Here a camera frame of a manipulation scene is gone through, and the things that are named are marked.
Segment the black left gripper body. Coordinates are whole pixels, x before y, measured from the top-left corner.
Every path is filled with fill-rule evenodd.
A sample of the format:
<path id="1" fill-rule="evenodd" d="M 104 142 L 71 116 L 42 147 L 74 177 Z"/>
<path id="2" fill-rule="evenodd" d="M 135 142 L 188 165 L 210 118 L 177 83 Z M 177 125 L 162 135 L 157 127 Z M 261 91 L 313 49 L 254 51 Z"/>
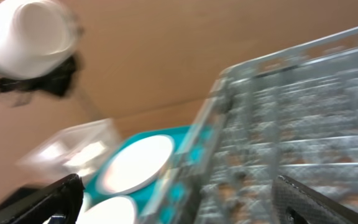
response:
<path id="1" fill-rule="evenodd" d="M 79 70 L 80 57 L 73 54 L 51 72 L 38 78 L 0 78 L 0 100 L 9 103 L 30 103 L 34 93 L 38 91 L 54 98 L 66 98 L 75 87 Z"/>

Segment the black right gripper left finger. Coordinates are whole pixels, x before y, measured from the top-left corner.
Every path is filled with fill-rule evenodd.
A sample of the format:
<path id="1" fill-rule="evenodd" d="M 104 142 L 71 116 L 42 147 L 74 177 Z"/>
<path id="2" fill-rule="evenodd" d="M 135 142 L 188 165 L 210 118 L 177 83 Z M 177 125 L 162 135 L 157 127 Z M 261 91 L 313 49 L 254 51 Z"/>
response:
<path id="1" fill-rule="evenodd" d="M 0 224 L 75 224 L 85 188 L 77 174 L 70 174 L 0 210 Z"/>

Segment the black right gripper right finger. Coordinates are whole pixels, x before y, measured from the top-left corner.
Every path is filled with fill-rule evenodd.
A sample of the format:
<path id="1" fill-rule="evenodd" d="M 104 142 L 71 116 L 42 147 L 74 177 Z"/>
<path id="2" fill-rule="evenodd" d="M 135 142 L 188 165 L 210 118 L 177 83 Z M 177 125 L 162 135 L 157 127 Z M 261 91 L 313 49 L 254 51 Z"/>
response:
<path id="1" fill-rule="evenodd" d="M 357 212 L 286 175 L 272 183 L 272 216 L 280 224 L 358 224 Z"/>

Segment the white plastic cup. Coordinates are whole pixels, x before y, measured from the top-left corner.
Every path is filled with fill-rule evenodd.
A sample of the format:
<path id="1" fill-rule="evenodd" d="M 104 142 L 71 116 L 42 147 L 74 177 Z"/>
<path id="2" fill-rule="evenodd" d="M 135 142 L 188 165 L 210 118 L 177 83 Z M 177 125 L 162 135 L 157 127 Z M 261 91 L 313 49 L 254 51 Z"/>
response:
<path id="1" fill-rule="evenodd" d="M 60 1 L 0 3 L 0 75 L 38 78 L 57 68 L 80 39 L 73 13 Z"/>

